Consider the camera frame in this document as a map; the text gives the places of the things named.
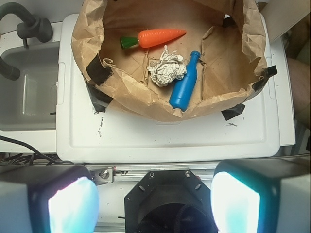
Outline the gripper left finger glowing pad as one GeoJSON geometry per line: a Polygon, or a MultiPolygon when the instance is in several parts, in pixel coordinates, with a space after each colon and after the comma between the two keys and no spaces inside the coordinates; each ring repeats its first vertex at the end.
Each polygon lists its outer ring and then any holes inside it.
{"type": "Polygon", "coordinates": [[[99,192],[81,165],[1,166],[2,233],[92,233],[99,192]]]}

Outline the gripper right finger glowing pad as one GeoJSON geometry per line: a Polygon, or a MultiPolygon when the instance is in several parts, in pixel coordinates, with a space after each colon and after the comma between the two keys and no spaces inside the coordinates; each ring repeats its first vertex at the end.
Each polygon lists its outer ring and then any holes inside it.
{"type": "Polygon", "coordinates": [[[227,159],[214,170],[211,207],[221,233],[309,233],[309,159],[227,159]]]}

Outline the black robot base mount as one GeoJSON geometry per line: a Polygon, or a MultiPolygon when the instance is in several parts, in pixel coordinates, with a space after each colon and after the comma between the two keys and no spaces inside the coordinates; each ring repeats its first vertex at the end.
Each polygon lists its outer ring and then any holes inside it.
{"type": "Polygon", "coordinates": [[[150,171],[124,198],[127,233],[216,233],[210,189],[189,170],[150,171]]]}

